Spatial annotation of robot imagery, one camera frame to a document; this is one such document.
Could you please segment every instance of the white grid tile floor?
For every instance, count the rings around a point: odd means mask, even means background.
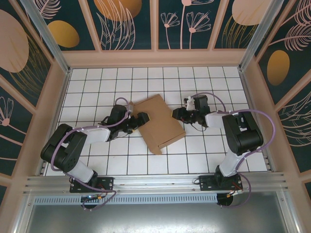
[[[183,98],[199,92],[212,92],[227,110],[247,109],[248,104],[236,67],[143,67],[74,69],[63,102],[59,124],[72,127],[96,125],[110,114],[116,98],[132,102],[160,94],[173,110]],[[223,110],[208,96],[211,111]],[[202,130],[198,124],[193,125]],[[186,137],[153,155],[139,131],[111,142],[83,148],[80,160],[99,175],[155,175],[212,173],[225,158],[228,144],[224,132],[207,128],[197,131],[183,125]],[[267,171],[262,153],[248,157],[240,171]],[[62,175],[46,166],[44,175]]]

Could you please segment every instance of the cardboard box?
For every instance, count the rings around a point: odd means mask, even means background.
[[[144,141],[153,154],[162,154],[161,149],[185,137],[179,122],[172,118],[172,111],[157,94],[134,105],[133,114],[145,112],[150,120],[139,127]]]

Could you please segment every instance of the gray floor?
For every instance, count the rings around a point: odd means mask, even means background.
[[[80,206],[35,206],[28,233],[284,233],[274,193],[255,193],[241,208],[215,203],[107,205],[94,212]]]

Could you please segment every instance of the flower illustration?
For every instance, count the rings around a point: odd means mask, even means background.
[[[208,23],[209,22],[208,14],[209,12],[205,14],[197,13],[194,18],[193,18],[193,12],[187,14],[187,23],[188,23],[189,32],[190,32],[189,49],[191,49],[192,33],[204,32],[204,31],[210,30],[211,24]]]
[[[167,44],[169,46],[169,49],[171,49],[170,42],[169,42],[169,36],[168,36],[168,33],[167,33],[167,29],[169,27],[178,26],[180,24],[180,21],[178,20],[178,17],[176,15],[176,13],[168,13],[167,15],[166,15],[166,13],[162,13],[161,14],[161,19],[162,19],[162,22],[164,24],[165,31],[166,31]]]
[[[13,106],[13,100],[8,98],[7,103],[5,103],[4,97],[0,97],[0,125],[8,126],[10,124]]]
[[[214,2],[214,0],[181,0],[184,6],[203,5]]]
[[[12,115],[12,112],[13,112],[13,107],[14,107],[14,101],[10,98],[7,99],[7,102],[5,102],[5,99],[4,97],[0,97],[0,126],[9,126],[11,127],[12,129],[22,133],[22,134],[26,134],[25,132],[15,128],[14,126],[10,125],[10,118],[11,118],[11,115]],[[12,142],[12,143],[15,143],[19,146],[22,146],[23,144],[18,142],[18,141],[15,141],[9,137],[6,137],[2,134],[0,134],[0,138],[3,138],[9,142]],[[9,159],[9,158],[2,158],[0,157],[0,159],[3,159],[3,160],[17,160],[17,159]]]

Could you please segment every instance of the cardboard flap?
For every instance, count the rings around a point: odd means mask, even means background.
[[[150,118],[138,130],[153,154],[161,154],[161,148],[185,136],[184,129],[172,118],[171,109],[159,94],[135,104],[133,114],[136,116],[140,112],[147,113]]]

